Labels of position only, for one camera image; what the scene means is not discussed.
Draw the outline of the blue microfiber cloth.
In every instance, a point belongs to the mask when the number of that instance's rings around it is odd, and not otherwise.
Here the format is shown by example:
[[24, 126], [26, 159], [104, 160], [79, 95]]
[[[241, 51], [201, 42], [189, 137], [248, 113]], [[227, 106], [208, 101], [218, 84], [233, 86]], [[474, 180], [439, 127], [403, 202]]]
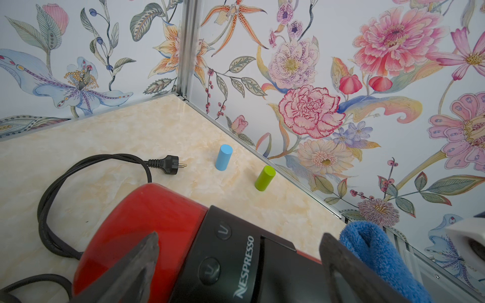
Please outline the blue microfiber cloth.
[[433, 302], [380, 226], [367, 221], [351, 222], [342, 230], [339, 241], [410, 302]]

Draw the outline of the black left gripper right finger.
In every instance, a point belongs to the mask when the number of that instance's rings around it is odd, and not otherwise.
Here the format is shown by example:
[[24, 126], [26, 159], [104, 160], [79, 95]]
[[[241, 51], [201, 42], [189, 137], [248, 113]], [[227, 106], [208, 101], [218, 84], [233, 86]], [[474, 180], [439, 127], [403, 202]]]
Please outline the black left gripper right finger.
[[331, 234], [319, 252], [331, 302], [408, 302]]

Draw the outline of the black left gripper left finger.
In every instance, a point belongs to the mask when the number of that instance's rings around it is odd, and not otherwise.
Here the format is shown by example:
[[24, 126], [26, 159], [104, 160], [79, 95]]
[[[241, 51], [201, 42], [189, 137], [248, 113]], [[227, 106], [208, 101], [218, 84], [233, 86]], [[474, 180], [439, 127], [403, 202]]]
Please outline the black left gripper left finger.
[[159, 257], [159, 236], [153, 232], [71, 302], [148, 302]]

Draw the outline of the red coffee machine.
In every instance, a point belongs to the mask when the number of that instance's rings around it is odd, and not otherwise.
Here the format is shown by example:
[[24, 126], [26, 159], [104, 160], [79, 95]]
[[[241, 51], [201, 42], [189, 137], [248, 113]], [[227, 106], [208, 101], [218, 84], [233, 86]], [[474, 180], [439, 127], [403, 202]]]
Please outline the red coffee machine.
[[81, 294], [143, 238], [158, 236], [150, 302], [328, 302], [319, 260], [292, 242], [159, 184], [129, 194], [82, 254]]

